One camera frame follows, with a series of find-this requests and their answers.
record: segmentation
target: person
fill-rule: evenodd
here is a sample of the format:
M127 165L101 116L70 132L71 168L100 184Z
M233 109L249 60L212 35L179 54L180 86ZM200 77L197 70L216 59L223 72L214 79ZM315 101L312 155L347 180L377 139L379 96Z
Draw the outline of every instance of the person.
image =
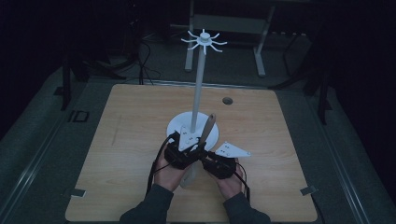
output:
M157 162L157 170L154 176L154 184L146 195L146 198L137 207L127 211L120 217L121 224L165 224L167 211L171 205L174 191L180 184L183 175L190 168L178 170L170 165L164 158L163 153ZM242 171L237 166L236 172L242 176ZM269 224L270 218L252 208L242 192L242 182L235 176L226 179L217 179L219 191L225 199L223 206L229 218L230 224Z

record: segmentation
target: sleeve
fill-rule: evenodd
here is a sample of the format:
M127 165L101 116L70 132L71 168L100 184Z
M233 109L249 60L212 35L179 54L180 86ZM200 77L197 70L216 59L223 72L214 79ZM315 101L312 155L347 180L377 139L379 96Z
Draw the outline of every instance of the sleeve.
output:
M173 192L159 185L152 185L151 191L145 200L120 217L120 224L165 224L167 211L171 205L173 196Z
M271 219L264 213L250 207L241 192L223 204L230 219L230 224L271 224Z

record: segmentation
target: person's left hand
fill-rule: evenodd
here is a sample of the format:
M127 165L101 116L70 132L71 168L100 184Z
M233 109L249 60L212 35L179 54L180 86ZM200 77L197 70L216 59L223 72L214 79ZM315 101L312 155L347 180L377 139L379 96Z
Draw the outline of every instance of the person's left hand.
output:
M157 161L156 170L161 169L169 164L163 155L165 150L166 147L163 149L163 153L161 153L160 158ZM174 168L172 165L168 165L154 174L154 183L173 192L175 189L177 189L177 186L180 184L183 175L186 174L189 168L190 166L184 170L179 170Z

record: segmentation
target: wooden table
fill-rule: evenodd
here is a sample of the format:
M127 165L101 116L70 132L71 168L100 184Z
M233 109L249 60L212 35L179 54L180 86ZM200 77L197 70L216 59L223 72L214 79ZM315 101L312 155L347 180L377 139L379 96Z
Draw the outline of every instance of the wooden table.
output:
M152 161L166 138L169 121L192 110L194 88L115 85L108 98L76 189L85 197L72 197L70 221L116 221L137 206L146 192ZM233 99L232 105L222 102ZM216 113L217 149L225 141L252 157L241 158L251 188L251 204L273 221L314 221L310 196L290 133L273 91L203 88L200 112ZM197 164L191 185L178 188L168 221L222 222L227 217L215 182Z

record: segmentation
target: white pole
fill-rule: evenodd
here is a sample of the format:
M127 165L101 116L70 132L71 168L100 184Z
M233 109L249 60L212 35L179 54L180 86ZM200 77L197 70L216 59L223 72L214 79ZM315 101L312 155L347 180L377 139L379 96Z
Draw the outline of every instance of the white pole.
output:
M200 46L197 78L195 81L194 105L193 105L192 118L191 118L191 133L195 133L195 127L197 123L197 115L198 115L199 103L201 98L202 79L204 77L204 69L205 69L205 58L206 55L204 53L204 46Z

